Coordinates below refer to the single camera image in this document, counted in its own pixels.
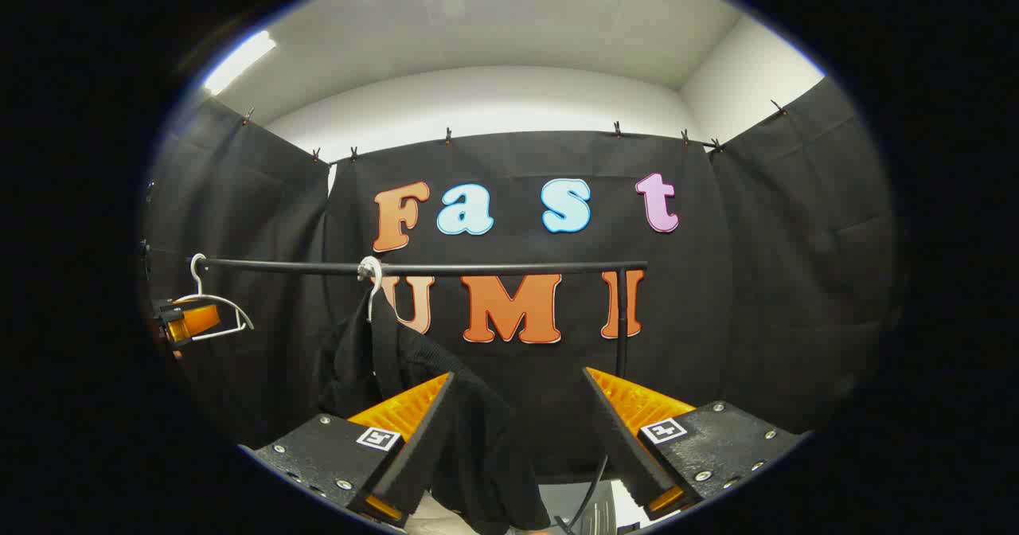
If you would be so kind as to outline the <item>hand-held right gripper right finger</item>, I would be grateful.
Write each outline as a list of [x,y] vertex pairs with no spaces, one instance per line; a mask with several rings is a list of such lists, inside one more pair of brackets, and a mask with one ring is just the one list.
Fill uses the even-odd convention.
[[597,440],[634,503],[651,520],[743,485],[805,441],[736,407],[693,407],[587,367]]

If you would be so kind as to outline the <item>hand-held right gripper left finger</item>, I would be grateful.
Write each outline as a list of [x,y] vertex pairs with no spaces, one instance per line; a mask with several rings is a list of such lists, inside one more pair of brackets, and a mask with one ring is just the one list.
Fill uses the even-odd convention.
[[252,452],[267,471],[352,516],[401,528],[418,509],[455,416],[446,372],[360,414],[319,414]]

